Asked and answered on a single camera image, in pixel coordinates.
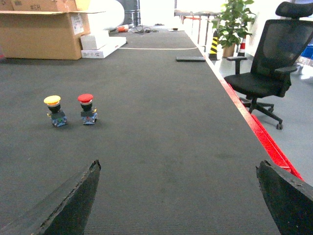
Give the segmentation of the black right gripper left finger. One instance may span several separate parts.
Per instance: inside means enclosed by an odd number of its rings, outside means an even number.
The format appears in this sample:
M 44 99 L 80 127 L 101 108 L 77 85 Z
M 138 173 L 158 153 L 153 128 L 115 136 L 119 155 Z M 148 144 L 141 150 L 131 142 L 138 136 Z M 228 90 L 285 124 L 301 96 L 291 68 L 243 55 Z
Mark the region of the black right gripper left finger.
M 101 165 L 83 167 L 32 209 L 0 230 L 2 235 L 82 235 L 95 200 Z

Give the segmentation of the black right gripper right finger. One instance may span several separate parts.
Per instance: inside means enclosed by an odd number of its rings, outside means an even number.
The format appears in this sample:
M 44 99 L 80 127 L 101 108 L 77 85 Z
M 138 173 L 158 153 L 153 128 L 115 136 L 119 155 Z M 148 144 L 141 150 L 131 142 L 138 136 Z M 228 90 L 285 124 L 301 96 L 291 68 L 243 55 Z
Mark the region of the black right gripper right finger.
M 313 187 L 266 160 L 256 167 L 264 201 L 282 235 L 313 233 Z

